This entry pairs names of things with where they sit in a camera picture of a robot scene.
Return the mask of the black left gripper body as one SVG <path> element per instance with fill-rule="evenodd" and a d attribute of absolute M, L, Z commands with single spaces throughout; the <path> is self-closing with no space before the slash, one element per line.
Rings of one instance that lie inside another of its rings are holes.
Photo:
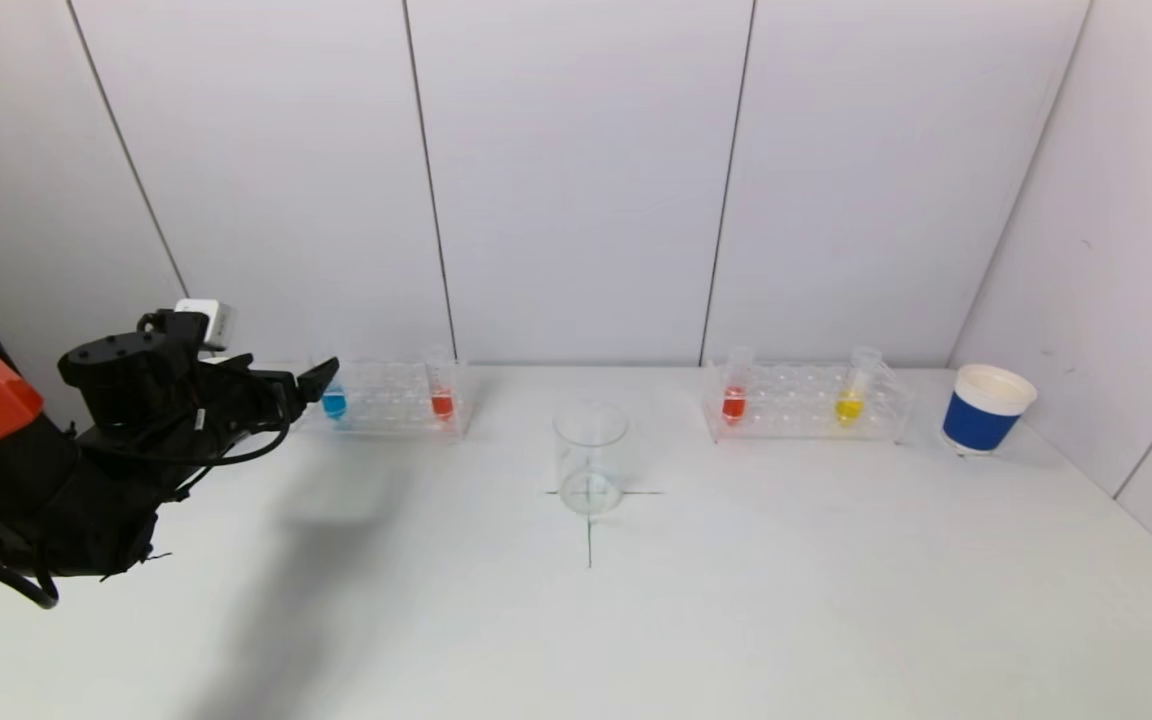
<path fill-rule="evenodd" d="M 207 416 L 221 429 L 276 432 L 291 427 L 305 409 L 306 393 L 289 372 L 242 363 L 207 365 Z"/>

